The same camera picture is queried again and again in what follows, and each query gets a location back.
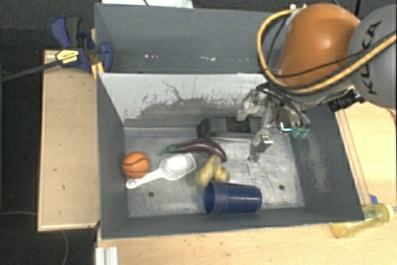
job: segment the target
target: gray bin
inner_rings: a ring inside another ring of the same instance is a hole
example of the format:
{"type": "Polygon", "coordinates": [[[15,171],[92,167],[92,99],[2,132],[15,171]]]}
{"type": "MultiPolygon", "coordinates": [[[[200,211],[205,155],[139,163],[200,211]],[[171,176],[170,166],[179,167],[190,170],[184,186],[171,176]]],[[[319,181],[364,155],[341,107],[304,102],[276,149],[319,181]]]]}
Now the gray bin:
{"type": "MultiPolygon", "coordinates": [[[[101,233],[105,239],[283,227],[362,220],[344,145],[333,113],[308,111],[308,138],[271,131],[274,144],[259,163],[246,141],[217,140],[235,183],[262,191],[254,214],[206,215],[194,173],[127,190],[121,162],[147,153],[151,170],[165,146],[195,138],[209,117],[233,117],[264,81],[255,37],[263,12],[96,5],[97,41],[109,41],[111,73],[97,81],[101,233]]],[[[205,158],[194,154],[201,167],[205,158]]]]}

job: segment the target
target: purple eggplant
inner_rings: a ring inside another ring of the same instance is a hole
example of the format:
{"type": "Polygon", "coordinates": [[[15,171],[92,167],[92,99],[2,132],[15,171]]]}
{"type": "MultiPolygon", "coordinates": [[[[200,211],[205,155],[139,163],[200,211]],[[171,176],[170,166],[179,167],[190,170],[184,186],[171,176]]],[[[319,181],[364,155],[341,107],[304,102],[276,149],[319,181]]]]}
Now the purple eggplant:
{"type": "Polygon", "coordinates": [[[228,157],[226,156],[226,153],[222,147],[211,139],[207,138],[188,140],[183,143],[168,146],[160,153],[160,155],[164,155],[166,153],[191,153],[193,151],[206,153],[208,156],[218,155],[222,162],[228,160],[228,157]]]}

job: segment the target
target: blue cup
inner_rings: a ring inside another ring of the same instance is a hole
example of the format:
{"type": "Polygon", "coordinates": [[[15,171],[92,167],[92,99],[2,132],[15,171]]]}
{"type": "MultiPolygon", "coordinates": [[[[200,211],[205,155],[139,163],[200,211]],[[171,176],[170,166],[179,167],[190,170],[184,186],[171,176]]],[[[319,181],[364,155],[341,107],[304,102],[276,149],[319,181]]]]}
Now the blue cup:
{"type": "Polygon", "coordinates": [[[211,181],[204,190],[204,208],[208,214],[253,213],[262,205],[258,187],[211,181]]]}

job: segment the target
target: white measuring scoop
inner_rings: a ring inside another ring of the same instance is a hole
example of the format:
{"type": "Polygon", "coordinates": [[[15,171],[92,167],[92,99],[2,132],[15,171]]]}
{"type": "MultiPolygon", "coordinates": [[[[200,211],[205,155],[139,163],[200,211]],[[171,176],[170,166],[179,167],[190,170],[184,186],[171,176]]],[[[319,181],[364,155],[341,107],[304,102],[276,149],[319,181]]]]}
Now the white measuring scoop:
{"type": "Polygon", "coordinates": [[[147,182],[164,178],[170,181],[178,180],[188,173],[196,169],[197,165],[194,157],[190,153],[176,154],[164,158],[160,162],[159,169],[148,173],[145,177],[140,179],[129,179],[126,182],[127,189],[134,189],[147,182]]]}

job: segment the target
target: basketball toy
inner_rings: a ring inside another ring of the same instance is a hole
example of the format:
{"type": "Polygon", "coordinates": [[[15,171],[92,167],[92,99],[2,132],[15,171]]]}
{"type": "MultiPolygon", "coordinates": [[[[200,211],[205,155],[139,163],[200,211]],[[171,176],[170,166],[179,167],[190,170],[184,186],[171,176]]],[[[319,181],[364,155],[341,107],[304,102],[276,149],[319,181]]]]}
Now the basketball toy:
{"type": "Polygon", "coordinates": [[[133,151],[124,157],[122,168],[126,177],[139,179],[149,172],[150,161],[144,153],[133,151]]]}

